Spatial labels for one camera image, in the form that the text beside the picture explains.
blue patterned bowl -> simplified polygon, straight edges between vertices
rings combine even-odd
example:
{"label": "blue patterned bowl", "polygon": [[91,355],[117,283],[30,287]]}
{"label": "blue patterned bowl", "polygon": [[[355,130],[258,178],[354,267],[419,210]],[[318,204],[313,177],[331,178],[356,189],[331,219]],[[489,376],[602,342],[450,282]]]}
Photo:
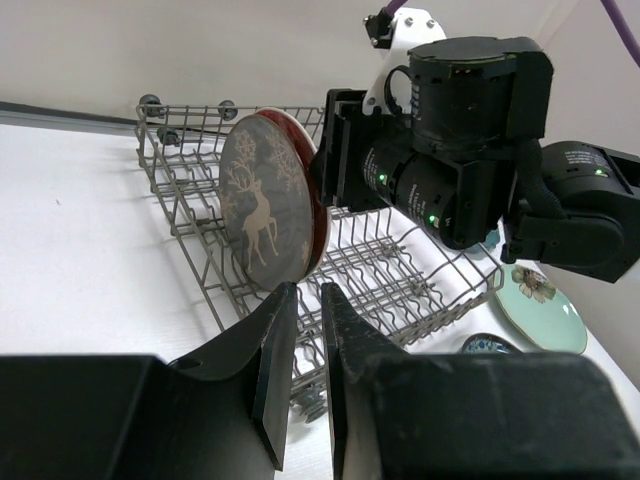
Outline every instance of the blue patterned bowl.
{"label": "blue patterned bowl", "polygon": [[504,338],[489,333],[477,333],[465,340],[460,353],[514,353],[519,351]]}

metal wire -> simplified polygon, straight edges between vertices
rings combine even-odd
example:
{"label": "metal wire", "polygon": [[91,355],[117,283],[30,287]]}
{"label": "metal wire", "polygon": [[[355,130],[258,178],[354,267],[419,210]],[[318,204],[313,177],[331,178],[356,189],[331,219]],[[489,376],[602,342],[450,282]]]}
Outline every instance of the metal wire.
{"label": "metal wire", "polygon": [[[220,331],[248,315],[267,293],[249,280],[231,254],[218,199],[218,166],[225,135],[257,107],[162,105],[163,122],[137,108],[139,165],[169,223]],[[322,109],[283,108],[319,143]],[[158,128],[165,136],[158,138]],[[166,132],[173,141],[167,141]],[[401,215],[391,209],[351,214],[332,211],[332,237],[322,265],[298,287],[299,321],[293,366],[292,399],[311,415],[310,395],[323,401],[325,386],[320,287],[338,283],[355,310],[401,346],[412,344],[461,318],[502,286],[490,279],[500,269],[491,259],[488,273],[465,253],[450,252],[417,227],[397,232]],[[435,245],[441,257],[419,267],[415,245]],[[455,288],[441,289],[447,278]],[[221,318],[228,303],[235,318]]]}

white wall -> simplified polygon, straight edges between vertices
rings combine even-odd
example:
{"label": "white wall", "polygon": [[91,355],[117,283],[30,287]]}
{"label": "white wall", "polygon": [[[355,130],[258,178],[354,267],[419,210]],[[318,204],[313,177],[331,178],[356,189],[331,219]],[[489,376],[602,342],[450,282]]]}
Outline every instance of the white wall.
{"label": "white wall", "polygon": [[[0,101],[132,116],[167,103],[321,105],[380,64],[385,0],[2,0]],[[414,0],[449,36],[537,34],[559,0]]]}
{"label": "white wall", "polygon": [[[640,2],[618,3],[640,38]],[[546,51],[556,69],[547,140],[584,140],[640,154],[640,69],[600,2],[582,0]],[[554,268],[546,271],[640,386],[640,265],[615,285]]]}

white bracket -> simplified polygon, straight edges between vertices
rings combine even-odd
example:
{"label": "white bracket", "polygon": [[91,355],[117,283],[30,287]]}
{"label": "white bracket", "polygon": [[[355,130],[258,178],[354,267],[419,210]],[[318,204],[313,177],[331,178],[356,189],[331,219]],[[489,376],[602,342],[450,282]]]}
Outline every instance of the white bracket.
{"label": "white bracket", "polygon": [[[371,115],[375,107],[382,108],[382,113],[390,113],[384,102],[384,82],[393,68],[398,65],[409,65],[407,55],[409,50],[418,45],[447,38],[440,24],[431,18],[429,12],[417,8],[399,9],[391,21],[391,31],[391,48],[380,50],[384,64],[362,103],[362,113],[365,115]],[[403,112],[409,113],[411,111],[410,92],[407,92],[404,97],[399,96],[397,103],[402,107]]]}

decorative plate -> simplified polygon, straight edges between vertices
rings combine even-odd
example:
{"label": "decorative plate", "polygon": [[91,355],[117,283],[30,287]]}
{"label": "decorative plate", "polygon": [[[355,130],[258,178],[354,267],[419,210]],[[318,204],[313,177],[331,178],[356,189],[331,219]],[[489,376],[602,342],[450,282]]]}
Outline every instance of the decorative plate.
{"label": "decorative plate", "polygon": [[250,115],[229,132],[220,159],[220,207],[229,244],[265,290],[302,280],[313,247],[305,169],[287,135]]}
{"label": "decorative plate", "polygon": [[460,353],[514,353],[519,350],[504,338],[490,333],[476,333],[465,340]]}
{"label": "decorative plate", "polygon": [[311,162],[316,154],[316,146],[306,129],[292,115],[278,108],[268,107],[258,110],[258,115],[268,118],[278,125],[293,144],[305,168],[305,175],[309,185],[309,194],[313,203],[313,218],[315,221],[313,232],[313,248],[311,249],[311,261],[305,277],[311,275],[322,263],[322,258],[327,252],[329,239],[331,238],[331,213],[328,208],[319,202],[319,192],[311,180]]}
{"label": "decorative plate", "polygon": [[569,299],[535,270],[522,265],[503,269],[504,287],[496,298],[509,320],[544,350],[584,352],[587,329]]}

